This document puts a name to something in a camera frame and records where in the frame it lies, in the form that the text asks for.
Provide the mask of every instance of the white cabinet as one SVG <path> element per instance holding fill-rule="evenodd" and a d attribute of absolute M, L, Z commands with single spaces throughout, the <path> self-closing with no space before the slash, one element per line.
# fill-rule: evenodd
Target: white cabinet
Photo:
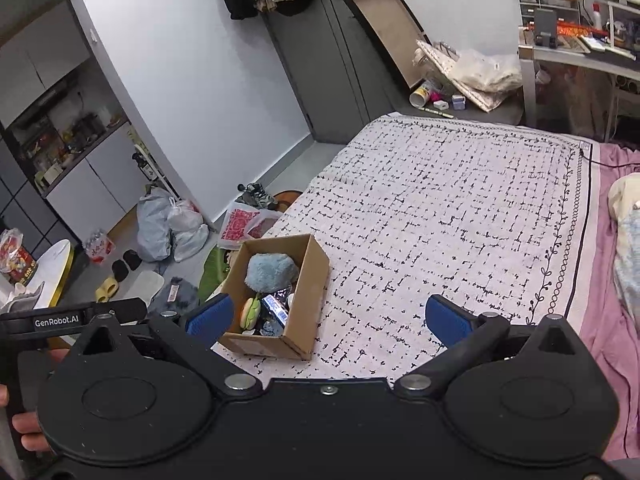
<path fill-rule="evenodd" d="M 0 47 L 0 123 L 5 128 L 45 91 L 25 44 L 21 31 Z"/>
<path fill-rule="evenodd" d="M 124 210 L 87 160 L 73 168 L 47 200 L 80 240 L 86 240 L 96 229 L 110 231 L 124 216 Z"/>
<path fill-rule="evenodd" d="M 127 137 L 130 127 L 127 123 L 118 128 L 87 157 L 95 173 L 126 212 L 138 203 L 149 183 L 131 158 L 135 148 Z"/>
<path fill-rule="evenodd" d="M 31 22 L 22 32 L 27 53 L 47 89 L 89 59 L 66 2 Z"/>

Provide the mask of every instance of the white patterned bed cover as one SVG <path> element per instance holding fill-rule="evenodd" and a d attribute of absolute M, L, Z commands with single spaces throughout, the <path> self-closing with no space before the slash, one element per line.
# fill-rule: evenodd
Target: white patterned bed cover
<path fill-rule="evenodd" d="M 441 294 L 517 324 L 578 331 L 597 228 L 598 145 L 522 127 L 383 116 L 269 232 L 312 233 L 330 259 L 309 362 L 217 352 L 272 377 L 396 380 L 443 350 L 424 324 Z"/>

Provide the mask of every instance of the human hand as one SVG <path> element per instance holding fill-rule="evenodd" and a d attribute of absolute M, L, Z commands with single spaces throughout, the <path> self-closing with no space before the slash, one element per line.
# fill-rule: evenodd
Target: human hand
<path fill-rule="evenodd" d="M 68 352 L 69 350 L 66 349 L 50 350 L 49 354 L 55 362 L 59 363 Z M 0 384 L 0 408 L 5 408 L 8 403 L 9 391 L 4 384 Z M 14 415 L 12 424 L 15 431 L 22 434 L 21 442 L 24 449 L 27 451 L 50 451 L 49 444 L 42 434 L 35 412 Z"/>

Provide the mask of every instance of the metal bolt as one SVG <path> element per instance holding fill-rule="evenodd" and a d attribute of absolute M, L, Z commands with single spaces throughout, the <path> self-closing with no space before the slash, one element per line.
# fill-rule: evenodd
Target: metal bolt
<path fill-rule="evenodd" d="M 257 383 L 256 378 L 249 374 L 233 374 L 225 379 L 226 387 L 238 392 L 253 388 L 255 383 Z"/>
<path fill-rule="evenodd" d="M 325 384 L 324 386 L 322 386 L 322 388 L 320 388 L 320 393 L 322 393 L 323 395 L 335 395 L 336 393 L 338 393 L 338 387 Z"/>
<path fill-rule="evenodd" d="M 410 374 L 400 379 L 400 385 L 411 392 L 420 392 L 431 386 L 431 379 L 426 375 Z"/>

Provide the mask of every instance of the blue gripper pad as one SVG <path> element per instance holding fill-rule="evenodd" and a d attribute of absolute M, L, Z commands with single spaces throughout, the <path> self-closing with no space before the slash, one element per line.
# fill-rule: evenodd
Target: blue gripper pad
<path fill-rule="evenodd" d="M 234 322 L 234 302 L 228 294 L 218 294 L 190 312 L 184 330 L 211 348 Z"/>
<path fill-rule="evenodd" d="M 476 316 L 442 296 L 431 296 L 425 307 L 427 327 L 444 346 L 451 348 L 473 332 Z"/>

